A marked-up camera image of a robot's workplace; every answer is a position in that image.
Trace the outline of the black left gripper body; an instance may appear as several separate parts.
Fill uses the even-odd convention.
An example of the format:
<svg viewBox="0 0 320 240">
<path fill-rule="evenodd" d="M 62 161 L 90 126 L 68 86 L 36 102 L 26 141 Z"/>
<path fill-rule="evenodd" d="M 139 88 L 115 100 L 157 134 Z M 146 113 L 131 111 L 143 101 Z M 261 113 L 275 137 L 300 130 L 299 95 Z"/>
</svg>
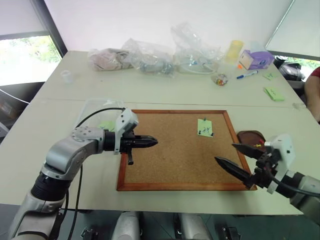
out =
<svg viewBox="0 0 320 240">
<path fill-rule="evenodd" d="M 125 132 L 120 139 L 120 153 L 127 154 L 127 164 L 133 165 L 132 149 L 139 148 L 139 138 L 135 135 L 133 130 Z"/>
</svg>

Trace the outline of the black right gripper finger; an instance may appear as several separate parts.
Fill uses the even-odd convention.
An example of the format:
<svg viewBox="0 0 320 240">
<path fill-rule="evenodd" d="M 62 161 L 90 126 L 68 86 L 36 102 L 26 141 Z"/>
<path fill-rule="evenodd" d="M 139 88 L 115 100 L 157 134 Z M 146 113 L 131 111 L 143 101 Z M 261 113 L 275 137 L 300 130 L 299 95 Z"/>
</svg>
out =
<svg viewBox="0 0 320 240">
<path fill-rule="evenodd" d="M 232 146 L 237 149 L 243 155 L 258 160 L 265 152 L 256 147 L 242 144 L 242 143 L 233 143 Z"/>
<path fill-rule="evenodd" d="M 240 168 L 236 163 L 224 157 L 215 156 L 214 158 L 227 173 L 240 180 L 246 188 L 252 188 L 254 184 L 251 181 L 251 174 L 248 171 Z"/>
</svg>

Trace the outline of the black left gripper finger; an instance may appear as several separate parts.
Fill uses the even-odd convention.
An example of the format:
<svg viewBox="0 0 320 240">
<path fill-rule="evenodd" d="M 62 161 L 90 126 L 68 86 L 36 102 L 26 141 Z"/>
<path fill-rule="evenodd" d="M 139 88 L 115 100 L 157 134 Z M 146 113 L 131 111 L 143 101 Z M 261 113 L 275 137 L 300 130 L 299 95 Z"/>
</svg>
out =
<svg viewBox="0 0 320 240">
<path fill-rule="evenodd" d="M 157 144 L 158 140 L 150 135 L 137 135 L 136 141 L 140 144 Z"/>
<path fill-rule="evenodd" d="M 144 148 L 150 148 L 153 147 L 155 145 L 157 145 L 157 142 L 143 142 L 143 143 L 137 143 L 136 144 L 136 148 L 137 149 L 144 149 Z"/>
</svg>

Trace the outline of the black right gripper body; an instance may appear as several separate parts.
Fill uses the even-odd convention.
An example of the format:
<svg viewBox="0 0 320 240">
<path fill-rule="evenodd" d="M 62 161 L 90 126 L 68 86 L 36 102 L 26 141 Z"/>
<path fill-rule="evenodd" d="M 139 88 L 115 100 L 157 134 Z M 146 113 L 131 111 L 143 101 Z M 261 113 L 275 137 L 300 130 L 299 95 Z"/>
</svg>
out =
<svg viewBox="0 0 320 240">
<path fill-rule="evenodd" d="M 280 152 L 274 150 L 272 153 L 267 153 L 262 150 L 254 150 L 251 158 L 256 159 L 256 168 L 254 174 L 250 177 L 250 189 L 253 186 L 260 188 L 268 188 L 272 182 L 275 173 L 275 167 L 280 160 Z"/>
</svg>

